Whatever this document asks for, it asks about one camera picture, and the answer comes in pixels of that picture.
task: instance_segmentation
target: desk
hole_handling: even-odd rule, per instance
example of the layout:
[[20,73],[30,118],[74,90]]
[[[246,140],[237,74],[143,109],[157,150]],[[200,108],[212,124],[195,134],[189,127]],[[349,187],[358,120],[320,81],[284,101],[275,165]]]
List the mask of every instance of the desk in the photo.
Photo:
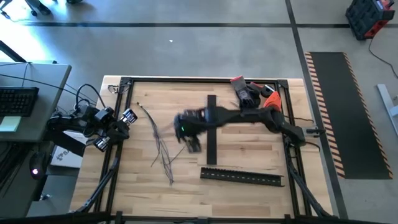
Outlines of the desk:
[[[116,95],[111,94],[107,86],[118,85],[120,78],[104,77],[101,96],[109,106],[114,106]],[[288,79],[288,82],[294,115],[311,119],[303,80]],[[162,128],[170,124],[177,112],[205,106],[206,96],[210,94],[217,95],[217,105],[234,108],[231,101],[236,101],[236,95],[230,84],[134,82],[131,108],[138,120],[132,124],[130,138],[123,144],[112,213],[120,210],[127,216],[228,218],[293,215],[288,178],[283,180],[284,187],[200,179],[200,167],[206,165],[205,134],[200,136],[202,153],[183,151],[173,161],[173,186],[169,185],[159,161],[150,167],[157,155],[152,128],[134,102],[140,102]],[[311,121],[296,122],[299,126],[312,125]],[[171,135],[164,138],[171,158],[182,148],[172,136],[173,132],[168,130]],[[219,128],[217,143],[217,167],[287,177],[282,136],[270,133],[263,124],[229,124]],[[301,152],[308,188],[323,208],[332,213],[318,149],[307,145]],[[95,148],[86,149],[70,210],[82,206],[98,185],[103,157]],[[303,212],[301,193],[296,188],[300,212]],[[101,210],[105,209],[107,196],[108,189],[105,189]]]
[[[23,78],[26,63],[1,66],[0,74]],[[67,82],[70,65],[31,63],[27,66],[26,78],[63,88]],[[0,76],[0,86],[21,86],[22,80]],[[1,133],[0,141],[39,142],[43,138],[45,126],[58,104],[62,90],[51,86],[25,81],[24,86],[38,87],[39,94],[31,116],[24,117],[14,133]]]
[[[23,77],[25,63],[8,65],[0,67],[0,74]],[[70,65],[57,64],[39,64],[32,63],[28,65],[26,78],[45,82],[51,85],[63,88],[71,70]],[[8,77],[0,77],[0,85],[21,86],[22,80]],[[34,110],[30,117],[22,118],[21,123],[15,133],[0,133],[0,153],[5,148],[5,141],[30,141],[37,142],[42,139],[47,120],[58,103],[61,90],[25,81],[24,86],[39,87],[39,97],[36,101]],[[41,151],[51,153],[53,144],[46,142],[40,145]],[[39,189],[40,181],[34,180],[29,172],[29,158],[33,152],[30,152],[24,160],[19,172],[11,183],[7,193],[3,196],[0,192],[0,218],[19,218],[26,216],[30,204]]]

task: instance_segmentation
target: concrete floor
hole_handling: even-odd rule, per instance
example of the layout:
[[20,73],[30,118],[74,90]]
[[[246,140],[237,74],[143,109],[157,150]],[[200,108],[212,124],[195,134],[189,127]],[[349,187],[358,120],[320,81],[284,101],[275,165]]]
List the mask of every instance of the concrete floor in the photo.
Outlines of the concrete floor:
[[[114,25],[120,22],[285,24],[289,23],[285,1],[85,0],[75,6],[63,0],[43,2],[52,10],[52,16],[35,18],[23,1],[11,3],[6,11],[19,23],[0,18],[0,39],[27,60],[57,60],[72,65],[68,84],[74,87],[84,83],[99,87],[104,75],[303,78],[291,28],[21,24],[39,21]],[[291,2],[298,24],[345,24],[344,13],[350,4],[347,0]],[[391,23],[398,24],[398,17]],[[398,79],[387,65],[368,52],[369,41],[358,42],[349,29],[298,31],[304,51],[348,54],[392,171],[398,175],[398,138],[375,87],[378,83],[386,84],[392,96],[398,95]],[[383,29],[374,39],[372,49],[398,69],[397,35],[398,28]],[[0,60],[8,59],[0,54]],[[85,93],[95,98],[94,93]],[[64,93],[59,105],[69,109],[73,100]],[[74,186],[76,172],[72,173],[47,181],[45,192],[53,194],[53,198],[34,203],[29,215],[67,212],[73,187],[62,186]],[[398,180],[340,180],[340,186],[350,219],[398,223]]]

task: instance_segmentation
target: wooden tabletop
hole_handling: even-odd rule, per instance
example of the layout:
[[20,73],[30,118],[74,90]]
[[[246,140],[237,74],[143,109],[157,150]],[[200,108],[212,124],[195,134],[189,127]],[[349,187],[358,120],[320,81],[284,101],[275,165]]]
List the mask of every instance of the wooden tabletop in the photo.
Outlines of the wooden tabletop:
[[[118,85],[120,78],[104,77],[101,96],[109,106],[114,106],[116,95],[110,93],[107,86]],[[311,119],[303,80],[288,79],[288,82],[295,117]],[[236,102],[236,95],[229,84],[134,82],[131,108],[138,120],[131,125],[130,138],[123,144],[113,213],[120,210],[123,215],[154,217],[293,216],[282,135],[270,133],[263,124],[228,124],[217,129],[216,167],[283,175],[284,187],[201,179],[200,168],[206,166],[206,134],[200,136],[202,153],[189,154],[183,150],[173,161],[175,182],[172,186],[159,160],[150,166],[157,155],[153,130],[136,102],[147,109],[162,128],[168,126],[178,112],[204,107],[207,95],[217,95],[218,106],[236,108],[231,103]],[[311,121],[302,120],[296,120],[296,124],[313,125]],[[183,147],[173,133],[173,129],[168,129],[164,137],[171,158]],[[308,188],[323,208],[332,213],[318,149],[306,145],[301,152]],[[103,157],[104,153],[93,147],[86,150],[70,210],[82,206],[98,185]],[[301,192],[298,186],[296,188],[300,212],[303,213]],[[108,190],[104,190],[101,210],[105,210]]]

